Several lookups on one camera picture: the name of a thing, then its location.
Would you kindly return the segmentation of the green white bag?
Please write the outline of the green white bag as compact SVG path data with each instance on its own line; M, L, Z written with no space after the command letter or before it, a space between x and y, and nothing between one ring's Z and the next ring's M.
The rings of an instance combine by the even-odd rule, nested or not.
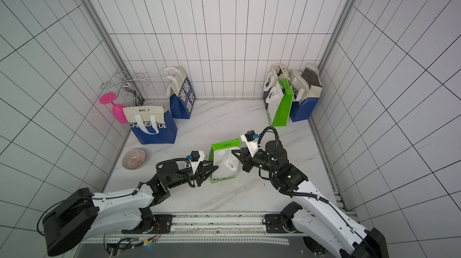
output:
M291 111L294 92L288 79L282 79L281 82L276 82L270 88L269 94L265 99L267 114L272 127L286 126Z
M218 169L211 174L211 182L216 183L234 179L239 170L240 161L232 154L232 150L239 150L240 139L228 140L211 145L209 161Z

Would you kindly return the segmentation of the navy beige small bag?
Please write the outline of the navy beige small bag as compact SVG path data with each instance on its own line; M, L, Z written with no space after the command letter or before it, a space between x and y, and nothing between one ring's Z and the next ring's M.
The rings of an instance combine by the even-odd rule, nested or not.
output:
M267 78L263 84L263 96L265 100L270 92L270 89L276 85L276 82L281 82L282 79L287 79L290 81L289 73L286 69L286 66L282 63L272 65L271 70L269 71Z

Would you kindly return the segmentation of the blue beige takeout bag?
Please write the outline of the blue beige takeout bag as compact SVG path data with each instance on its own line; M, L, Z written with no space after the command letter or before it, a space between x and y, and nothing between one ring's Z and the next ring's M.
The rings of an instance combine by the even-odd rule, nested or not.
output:
M318 67L307 63L303 72L293 70L290 83L294 92L290 118L293 122L308 120L322 92Z

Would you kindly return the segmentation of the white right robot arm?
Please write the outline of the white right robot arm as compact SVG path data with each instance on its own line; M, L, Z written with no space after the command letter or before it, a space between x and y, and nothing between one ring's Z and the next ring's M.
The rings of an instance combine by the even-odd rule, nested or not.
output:
M266 180L291 202L280 213L288 233L301 232L336 258L387 258L385 236L368 230L331 203L300 169L288 160L277 130L266 127L241 135L245 147L233 150L245 172L266 171Z

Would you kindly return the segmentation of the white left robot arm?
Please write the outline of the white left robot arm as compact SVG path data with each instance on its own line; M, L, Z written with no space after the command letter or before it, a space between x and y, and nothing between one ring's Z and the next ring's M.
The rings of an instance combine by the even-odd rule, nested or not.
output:
M77 190L40 217L37 226L43 228L48 256L64 254L83 240L102 234L146 234L156 223L151 207L169 198L171 188L183 184L199 187L217 169L206 160L175 158L157 163L156 174L135 188L112 193Z

